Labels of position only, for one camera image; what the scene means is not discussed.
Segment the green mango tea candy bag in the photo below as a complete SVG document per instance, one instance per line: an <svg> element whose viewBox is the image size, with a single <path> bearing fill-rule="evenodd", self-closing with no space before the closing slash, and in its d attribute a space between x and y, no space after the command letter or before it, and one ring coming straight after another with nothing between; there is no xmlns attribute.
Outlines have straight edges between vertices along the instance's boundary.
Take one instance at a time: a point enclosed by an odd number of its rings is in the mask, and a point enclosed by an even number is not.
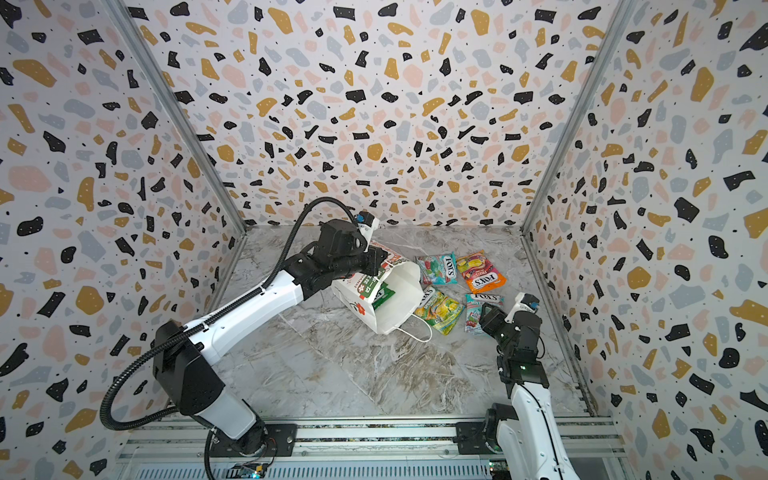
<svg viewBox="0 0 768 480"><path fill-rule="evenodd" d="M464 304L459 300L433 286L428 286L424 289L422 299L413 315L440 334L448 335L454 329L464 309Z"/></svg>

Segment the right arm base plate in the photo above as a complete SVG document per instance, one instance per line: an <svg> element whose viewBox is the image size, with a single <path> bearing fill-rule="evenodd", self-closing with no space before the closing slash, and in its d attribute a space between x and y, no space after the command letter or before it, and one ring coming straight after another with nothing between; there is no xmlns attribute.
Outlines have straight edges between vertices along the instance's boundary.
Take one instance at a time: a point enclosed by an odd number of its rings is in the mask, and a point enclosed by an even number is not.
<svg viewBox="0 0 768 480"><path fill-rule="evenodd" d="M502 450L492 440L484 422L457 422L455 424L456 444L460 455L501 454Z"/></svg>

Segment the teal red mint candy bag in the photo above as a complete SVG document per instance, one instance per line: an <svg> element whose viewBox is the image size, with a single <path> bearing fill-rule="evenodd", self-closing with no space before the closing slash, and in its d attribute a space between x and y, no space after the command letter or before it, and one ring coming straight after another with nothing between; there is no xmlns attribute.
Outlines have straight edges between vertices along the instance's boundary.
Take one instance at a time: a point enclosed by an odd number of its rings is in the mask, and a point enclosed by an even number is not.
<svg viewBox="0 0 768 480"><path fill-rule="evenodd" d="M466 318L465 331L472 335L483 335L479 320L485 304L501 308L504 305L504 297L491 294L466 294Z"/></svg>

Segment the teal berry mint candy bag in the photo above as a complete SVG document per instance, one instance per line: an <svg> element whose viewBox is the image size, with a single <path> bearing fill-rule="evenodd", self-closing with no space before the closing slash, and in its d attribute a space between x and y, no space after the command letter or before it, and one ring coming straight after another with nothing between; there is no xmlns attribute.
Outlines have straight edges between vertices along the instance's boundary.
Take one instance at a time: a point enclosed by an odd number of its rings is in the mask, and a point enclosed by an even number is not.
<svg viewBox="0 0 768 480"><path fill-rule="evenodd" d="M454 253L419 256L415 259L424 285L442 286L458 283Z"/></svg>

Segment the orange fruit candy bag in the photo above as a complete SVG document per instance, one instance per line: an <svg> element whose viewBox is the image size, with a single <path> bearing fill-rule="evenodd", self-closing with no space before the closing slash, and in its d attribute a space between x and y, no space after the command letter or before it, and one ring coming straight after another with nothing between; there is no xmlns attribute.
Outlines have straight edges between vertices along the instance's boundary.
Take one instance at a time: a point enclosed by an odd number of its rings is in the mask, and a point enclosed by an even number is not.
<svg viewBox="0 0 768 480"><path fill-rule="evenodd" d="M506 277L488 259L484 251L458 258L457 269L473 294L501 288L507 282Z"/></svg>

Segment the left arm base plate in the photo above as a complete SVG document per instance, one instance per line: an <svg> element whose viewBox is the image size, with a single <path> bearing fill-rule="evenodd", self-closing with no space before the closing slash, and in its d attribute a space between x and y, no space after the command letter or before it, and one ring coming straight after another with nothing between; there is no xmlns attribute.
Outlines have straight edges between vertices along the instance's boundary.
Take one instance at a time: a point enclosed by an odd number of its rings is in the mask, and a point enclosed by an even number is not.
<svg viewBox="0 0 768 480"><path fill-rule="evenodd" d="M295 423L257 424L244 437L232 440L224 433L215 433L209 456L213 458L280 458L293 454L298 433Z"/></svg>

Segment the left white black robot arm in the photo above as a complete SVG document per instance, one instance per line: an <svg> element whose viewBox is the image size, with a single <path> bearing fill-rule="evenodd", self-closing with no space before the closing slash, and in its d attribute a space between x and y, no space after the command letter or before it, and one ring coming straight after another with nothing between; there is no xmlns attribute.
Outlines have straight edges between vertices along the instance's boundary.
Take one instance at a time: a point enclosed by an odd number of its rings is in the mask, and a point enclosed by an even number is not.
<svg viewBox="0 0 768 480"><path fill-rule="evenodd" d="M388 254L371 238L379 221L368 212L354 221L334 219L316 241L278 264L275 277L184 327L169 322L156 334L160 353L152 373L179 413L213 430L241 455L263 450L264 421L228 391L214 366L241 340L273 317L311 298L335 280L375 275Z"/></svg>

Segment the white floral paper bag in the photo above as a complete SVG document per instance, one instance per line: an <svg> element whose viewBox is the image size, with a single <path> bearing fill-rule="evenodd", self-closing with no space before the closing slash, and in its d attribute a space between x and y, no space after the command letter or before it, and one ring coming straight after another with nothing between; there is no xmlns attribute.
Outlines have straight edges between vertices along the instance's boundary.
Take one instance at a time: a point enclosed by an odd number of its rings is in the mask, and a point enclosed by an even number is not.
<svg viewBox="0 0 768 480"><path fill-rule="evenodd" d="M426 339L402 328L423 298L419 267L384 245L374 243L374 246L387 253L378 273L373 276L356 273L348 279L334 280L332 292L374 333L389 335L400 331L418 342L429 342L432 331L425 320L423 323L429 329Z"/></svg>

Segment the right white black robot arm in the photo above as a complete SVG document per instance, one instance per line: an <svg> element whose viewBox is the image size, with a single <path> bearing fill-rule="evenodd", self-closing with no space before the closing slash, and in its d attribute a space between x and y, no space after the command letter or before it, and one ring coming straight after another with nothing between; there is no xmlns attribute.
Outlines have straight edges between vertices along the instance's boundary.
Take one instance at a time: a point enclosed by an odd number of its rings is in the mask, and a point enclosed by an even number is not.
<svg viewBox="0 0 768 480"><path fill-rule="evenodd" d="M511 310L482 306L479 325L496 341L497 369L509 406L491 407L483 435L488 449L505 457L512 479L576 479L552 410L541 363L539 299L519 294Z"/></svg>

